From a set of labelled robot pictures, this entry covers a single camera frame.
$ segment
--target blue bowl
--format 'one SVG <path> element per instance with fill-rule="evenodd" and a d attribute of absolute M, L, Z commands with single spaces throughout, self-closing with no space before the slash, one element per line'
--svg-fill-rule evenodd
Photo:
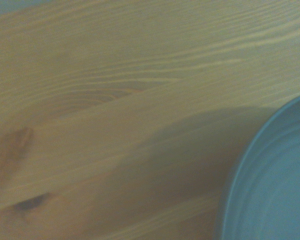
<path fill-rule="evenodd" d="M 215 240 L 300 240 L 300 97 L 280 108 L 234 164 Z"/>

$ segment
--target blue plate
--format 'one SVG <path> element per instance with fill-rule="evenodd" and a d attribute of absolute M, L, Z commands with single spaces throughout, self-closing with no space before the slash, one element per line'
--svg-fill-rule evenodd
<path fill-rule="evenodd" d="M 279 109 L 236 161 L 215 240 L 300 240 L 300 97 Z"/>

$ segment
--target wooden table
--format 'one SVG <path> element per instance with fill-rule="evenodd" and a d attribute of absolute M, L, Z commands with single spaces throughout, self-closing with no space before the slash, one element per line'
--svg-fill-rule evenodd
<path fill-rule="evenodd" d="M 0 16 L 0 239 L 212 239 L 227 173 L 300 95 L 300 1 L 55 0 Z M 31 210 L 15 204 L 46 194 Z"/>

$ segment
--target wood grain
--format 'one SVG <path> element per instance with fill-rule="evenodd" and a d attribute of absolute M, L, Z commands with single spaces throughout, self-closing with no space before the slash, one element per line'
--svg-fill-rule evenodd
<path fill-rule="evenodd" d="M 48 192 L 77 206 L 54 198 L 20 239 L 107 239 L 149 219 L 162 228 L 127 239 L 211 239 L 207 218 L 186 233 L 156 215 L 221 188 L 299 95 L 300 1 L 55 0 L 0 16 L 0 135 L 35 131 L 0 210 Z"/>

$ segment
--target teal dish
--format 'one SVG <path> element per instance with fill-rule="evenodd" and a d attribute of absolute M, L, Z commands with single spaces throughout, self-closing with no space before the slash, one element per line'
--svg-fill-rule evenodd
<path fill-rule="evenodd" d="M 280 108 L 235 162 L 214 240 L 300 240 L 300 97 Z"/>

